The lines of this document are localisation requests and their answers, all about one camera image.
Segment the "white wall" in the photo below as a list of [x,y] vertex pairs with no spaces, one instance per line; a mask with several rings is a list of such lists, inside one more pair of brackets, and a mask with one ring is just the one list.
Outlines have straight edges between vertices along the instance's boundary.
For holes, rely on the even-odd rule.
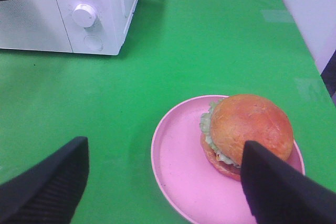
[[321,73],[336,49],[336,0],[283,0]]

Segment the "microwave knob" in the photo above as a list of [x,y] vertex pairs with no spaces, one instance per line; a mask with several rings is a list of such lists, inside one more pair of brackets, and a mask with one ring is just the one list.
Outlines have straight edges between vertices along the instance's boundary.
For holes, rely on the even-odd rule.
[[87,4],[79,4],[72,12],[74,22],[84,28],[91,27],[97,18],[95,9]]

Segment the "green surface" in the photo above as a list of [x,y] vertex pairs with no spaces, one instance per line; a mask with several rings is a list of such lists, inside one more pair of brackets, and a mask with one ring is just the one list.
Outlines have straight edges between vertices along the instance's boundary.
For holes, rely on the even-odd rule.
[[90,176],[72,223],[186,223],[156,185],[162,116],[204,94],[255,93],[289,116],[307,175],[336,191],[336,109],[281,0],[139,0],[116,57],[0,51],[0,183],[77,135]]

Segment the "white microwave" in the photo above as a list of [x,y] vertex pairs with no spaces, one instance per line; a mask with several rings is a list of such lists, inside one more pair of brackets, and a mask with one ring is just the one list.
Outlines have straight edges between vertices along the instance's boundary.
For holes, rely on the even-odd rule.
[[0,0],[0,48],[117,55],[138,0]]

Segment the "hamburger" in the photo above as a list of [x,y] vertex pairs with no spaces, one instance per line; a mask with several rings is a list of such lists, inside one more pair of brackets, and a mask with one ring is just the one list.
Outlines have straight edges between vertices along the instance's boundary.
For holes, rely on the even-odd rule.
[[257,141],[284,161],[294,142],[285,112],[254,94],[237,94],[212,102],[199,126],[206,158],[220,173],[238,181],[247,140]]

